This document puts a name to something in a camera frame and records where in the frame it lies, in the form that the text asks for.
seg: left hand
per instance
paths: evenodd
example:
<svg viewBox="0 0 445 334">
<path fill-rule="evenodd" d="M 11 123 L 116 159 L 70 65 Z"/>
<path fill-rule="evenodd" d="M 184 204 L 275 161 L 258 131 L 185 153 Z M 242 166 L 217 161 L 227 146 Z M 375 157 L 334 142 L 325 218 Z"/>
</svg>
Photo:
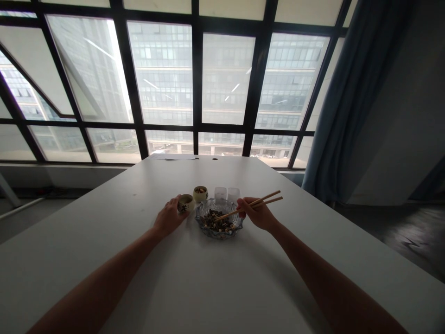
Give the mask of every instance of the left hand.
<svg viewBox="0 0 445 334">
<path fill-rule="evenodd" d="M 189 216 L 190 212 L 178 214 L 178 200 L 181 195 L 172 198 L 164 208 L 158 213 L 153 229 L 159 233 L 161 238 L 165 238 L 181 225 Z"/>
</svg>

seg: seeds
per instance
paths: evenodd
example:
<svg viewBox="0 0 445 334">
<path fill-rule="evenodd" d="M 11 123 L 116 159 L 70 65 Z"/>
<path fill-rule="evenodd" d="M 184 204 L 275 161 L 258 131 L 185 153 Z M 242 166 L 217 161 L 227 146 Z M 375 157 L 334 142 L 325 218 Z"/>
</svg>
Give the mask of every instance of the seeds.
<svg viewBox="0 0 445 334">
<path fill-rule="evenodd" d="M 228 232 L 231 234 L 232 230 L 236 228 L 231 222 L 228 221 L 227 218 L 215 221 L 218 217 L 223 216 L 222 211 L 209 210 L 205 216 L 201 216 L 199 219 L 201 223 L 204 225 L 204 228 L 209 228 L 215 232 Z"/>
</svg>

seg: floor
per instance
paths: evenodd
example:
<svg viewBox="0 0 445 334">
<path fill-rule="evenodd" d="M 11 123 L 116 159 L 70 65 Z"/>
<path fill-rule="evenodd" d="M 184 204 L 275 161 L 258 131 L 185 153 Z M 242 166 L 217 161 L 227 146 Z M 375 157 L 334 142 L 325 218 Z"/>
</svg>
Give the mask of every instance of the floor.
<svg viewBox="0 0 445 334">
<path fill-rule="evenodd" d="M 22 199 L 21 201 L 23 204 L 26 204 L 33 201 L 33 199 Z M 15 237 L 17 234 L 50 216 L 72 201 L 74 201 L 74 199 L 44 199 L 23 211 L 0 220 L 0 244 Z M 12 209 L 12 205 L 6 199 L 0 199 L 0 215 Z"/>
<path fill-rule="evenodd" d="M 445 205 L 344 206 L 336 210 L 445 283 Z"/>
</svg>

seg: small container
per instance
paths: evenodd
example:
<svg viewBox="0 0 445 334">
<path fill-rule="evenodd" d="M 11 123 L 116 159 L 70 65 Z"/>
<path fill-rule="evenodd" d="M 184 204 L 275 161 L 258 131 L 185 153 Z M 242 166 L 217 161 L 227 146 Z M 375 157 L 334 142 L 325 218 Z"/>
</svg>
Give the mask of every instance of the small container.
<svg viewBox="0 0 445 334">
<path fill-rule="evenodd" d="M 196 203 L 201 203 L 209 197 L 209 192 L 204 186 L 197 186 L 193 189 L 193 199 Z"/>
<path fill-rule="evenodd" d="M 227 200 L 229 202 L 235 203 L 241 197 L 241 192 L 238 188 L 229 188 L 229 192 L 227 195 Z"/>
<path fill-rule="evenodd" d="M 184 213 L 186 211 L 192 212 L 195 208 L 195 200 L 192 195 L 181 195 L 178 200 L 178 211 Z"/>
<path fill-rule="evenodd" d="M 215 188 L 215 201 L 216 204 L 222 204 L 221 199 L 227 200 L 227 188 L 216 187 Z"/>
</svg>

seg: black window frame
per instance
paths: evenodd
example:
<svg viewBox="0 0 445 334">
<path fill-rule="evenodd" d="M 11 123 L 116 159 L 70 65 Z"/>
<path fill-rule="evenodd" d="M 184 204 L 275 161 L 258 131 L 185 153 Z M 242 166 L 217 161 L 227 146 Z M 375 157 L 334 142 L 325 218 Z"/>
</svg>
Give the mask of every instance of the black window frame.
<svg viewBox="0 0 445 334">
<path fill-rule="evenodd" d="M 315 102 L 320 92 L 324 76 L 331 61 L 332 54 L 339 38 L 345 37 L 348 28 L 343 27 L 344 20 L 348 13 L 351 0 L 343 0 L 336 23 L 334 26 L 316 26 L 275 22 L 275 13 L 279 0 L 267 0 L 264 11 L 264 18 L 259 20 L 248 19 L 229 19 L 219 17 L 206 17 L 199 15 L 199 0 L 191 1 L 191 14 L 177 13 L 161 13 L 125 9 L 123 0 L 110 0 L 110 7 L 92 7 L 92 6 L 75 6 L 61 5 L 53 3 L 44 3 L 39 0 L 31 0 L 31 2 L 17 1 L 0 1 L 0 10 L 2 11 L 18 11 L 36 13 L 37 18 L 28 17 L 8 17 L 0 16 L 0 26 L 24 26 L 36 27 L 42 29 L 45 40 L 53 57 L 54 63 L 62 80 L 63 86 L 67 93 L 68 100 L 73 108 L 76 122 L 63 121 L 33 121 L 24 118 L 18 104 L 15 102 L 5 79 L 0 75 L 0 97 L 9 110 L 12 118 L 1 119 L 0 124 L 17 125 L 28 146 L 33 152 L 36 161 L 11 161 L 0 160 L 2 162 L 11 163 L 38 163 L 38 164 L 58 164 L 58 165 L 98 165 L 98 166 L 132 166 L 133 164 L 122 163 L 99 163 L 94 148 L 91 144 L 87 128 L 107 128 L 107 129 L 134 129 L 136 131 L 141 159 L 149 156 L 148 144 L 146 139 L 146 130 L 166 130 L 166 131 L 191 131 L 193 132 L 193 148 L 194 154 L 198 154 L 198 143 L 200 132 L 212 133 L 236 133 L 244 134 L 244 144 L 242 156 L 249 157 L 252 147 L 252 139 L 254 135 L 290 135 L 296 136 L 295 146 L 290 153 L 289 164 L 287 167 L 274 167 L 276 170 L 304 170 L 305 168 L 293 168 L 297 153 L 299 151 L 303 137 L 314 136 L 315 131 L 307 131 L 307 125 L 312 114 Z M 124 64 L 124 74 L 127 83 L 127 89 L 130 97 L 130 104 L 133 114 L 134 123 L 114 123 L 114 122 L 86 122 L 82 119 L 79 107 L 76 103 L 74 93 L 70 87 L 67 75 L 62 65 L 61 58 L 56 49 L 56 44 L 52 38 L 48 22 L 47 14 L 69 15 L 87 18 L 107 18 L 114 21 L 116 34 L 118 38 L 121 58 Z M 154 125 L 144 124 L 142 117 L 141 103 L 139 99 L 139 90 L 137 86 L 135 66 L 131 54 L 128 21 L 139 22 L 158 22 L 173 24 L 188 24 L 192 28 L 192 65 L 193 65 L 193 125 Z M 258 114 L 258 107 L 261 98 L 261 89 L 266 71 L 266 62 L 269 52 L 272 33 L 290 33 L 304 34 L 314 36 L 329 37 L 329 43 L 326 49 L 324 59 L 318 73 L 313 92 L 310 96 L 308 107 L 304 115 L 300 130 L 286 129 L 256 129 L 255 123 Z M 247 103 L 244 113 L 244 121 L 242 125 L 231 124 L 210 124 L 202 123 L 202 91 L 203 91 L 203 34 L 204 33 L 221 33 L 227 35 L 239 35 L 255 37 L 252 70 L 248 88 Z M 13 60 L 10 61 L 17 69 L 25 74 L 25 78 L 32 80 L 23 73 L 19 65 Z M 83 162 L 62 162 L 47 161 L 42 149 L 39 147 L 33 134 L 28 126 L 61 126 L 79 128 L 86 148 L 91 158 L 91 163 Z"/>
</svg>

